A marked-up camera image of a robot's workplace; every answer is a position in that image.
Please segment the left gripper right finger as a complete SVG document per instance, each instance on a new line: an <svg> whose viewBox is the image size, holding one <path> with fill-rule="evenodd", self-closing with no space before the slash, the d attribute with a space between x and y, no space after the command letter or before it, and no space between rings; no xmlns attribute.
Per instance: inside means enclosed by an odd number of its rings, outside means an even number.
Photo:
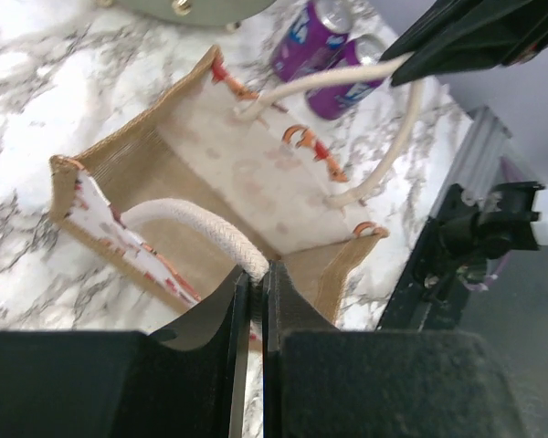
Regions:
<svg viewBox="0 0 548 438"><path fill-rule="evenodd" d="M523 437L511 386L469 333L341 331L274 262L263 279L267 437Z"/></svg>

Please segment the brown canvas tote bag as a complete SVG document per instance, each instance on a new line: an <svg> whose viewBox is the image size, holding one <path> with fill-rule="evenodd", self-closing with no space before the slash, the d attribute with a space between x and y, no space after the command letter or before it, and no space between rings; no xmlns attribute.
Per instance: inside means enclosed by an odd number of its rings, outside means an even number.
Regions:
<svg viewBox="0 0 548 438"><path fill-rule="evenodd" d="M210 47L122 128L76 156L51 157L50 218L177 311L211 295L234 266L259 282L273 260L334 321L348 274L388 234L364 200L406 145L424 84L412 83L395 139L359 184L321 130L281 101L318 86L389 78L403 63L315 73L261 94Z"/></svg>

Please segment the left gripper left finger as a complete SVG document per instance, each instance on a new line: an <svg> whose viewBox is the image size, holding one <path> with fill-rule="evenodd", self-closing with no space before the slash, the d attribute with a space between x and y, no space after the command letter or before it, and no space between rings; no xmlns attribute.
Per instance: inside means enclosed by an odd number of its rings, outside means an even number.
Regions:
<svg viewBox="0 0 548 438"><path fill-rule="evenodd" d="M0 437L238 437L249 276L152 334L0 331Z"/></svg>

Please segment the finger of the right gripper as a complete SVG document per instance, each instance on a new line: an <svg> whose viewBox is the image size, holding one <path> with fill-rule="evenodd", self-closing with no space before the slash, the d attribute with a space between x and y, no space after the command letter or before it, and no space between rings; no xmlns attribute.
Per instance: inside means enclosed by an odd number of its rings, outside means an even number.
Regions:
<svg viewBox="0 0 548 438"><path fill-rule="evenodd" d="M548 47L548 0L436 1L381 56L409 58L394 87L420 78L526 63Z"/></svg>

